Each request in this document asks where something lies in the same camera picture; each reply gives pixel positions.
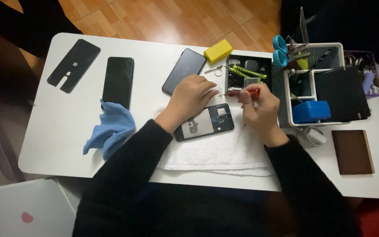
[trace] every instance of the yellow sponge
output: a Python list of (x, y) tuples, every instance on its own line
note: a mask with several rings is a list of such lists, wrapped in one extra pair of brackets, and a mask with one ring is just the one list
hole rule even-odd
[(229, 42), (227, 40), (222, 40), (217, 45), (204, 51), (204, 57), (207, 58), (210, 64), (214, 64), (222, 58), (231, 54), (232, 51), (233, 48), (230, 46)]

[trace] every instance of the brown notebook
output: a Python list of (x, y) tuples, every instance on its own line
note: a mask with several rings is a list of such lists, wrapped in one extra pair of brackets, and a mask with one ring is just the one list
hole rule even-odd
[(341, 175), (375, 173), (365, 130), (340, 130), (331, 133)]

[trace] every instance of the pink heart sticker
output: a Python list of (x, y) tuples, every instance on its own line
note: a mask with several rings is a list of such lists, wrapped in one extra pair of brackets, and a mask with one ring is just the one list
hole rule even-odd
[(33, 216), (27, 212), (24, 212), (21, 214), (21, 219), (23, 220), (24, 223), (30, 223), (33, 221)]

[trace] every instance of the blue container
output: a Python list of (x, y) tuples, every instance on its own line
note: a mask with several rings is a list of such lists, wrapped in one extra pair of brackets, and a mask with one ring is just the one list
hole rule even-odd
[(296, 124), (317, 123), (331, 117), (327, 101), (305, 101), (292, 108), (293, 122)]

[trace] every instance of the smartphone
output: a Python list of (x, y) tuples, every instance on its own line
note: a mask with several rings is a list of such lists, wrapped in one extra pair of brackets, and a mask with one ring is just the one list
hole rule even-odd
[(50, 85), (57, 86), (62, 78), (67, 77), (61, 86), (61, 90), (65, 93), (71, 93), (99, 53), (99, 47), (83, 39), (77, 40), (58, 66), (56, 66), (47, 82)]
[(120, 104), (129, 110), (133, 74), (134, 59), (109, 57), (106, 66), (102, 100), (104, 102)]
[(203, 55), (186, 48), (163, 84), (162, 91), (168, 95), (172, 95), (175, 87), (182, 79), (191, 74), (198, 75), (205, 62), (206, 58)]
[(173, 134), (175, 139), (181, 142), (196, 137), (230, 131), (234, 128), (229, 105), (221, 104), (204, 108), (197, 116), (181, 124)]

